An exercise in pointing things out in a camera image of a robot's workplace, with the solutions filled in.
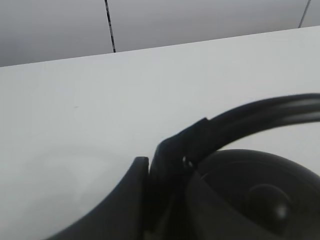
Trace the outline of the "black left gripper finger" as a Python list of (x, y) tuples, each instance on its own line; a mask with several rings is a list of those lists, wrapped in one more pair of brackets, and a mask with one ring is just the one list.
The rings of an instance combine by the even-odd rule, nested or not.
[(84, 217), (50, 240), (142, 240), (149, 159), (136, 157), (117, 186)]

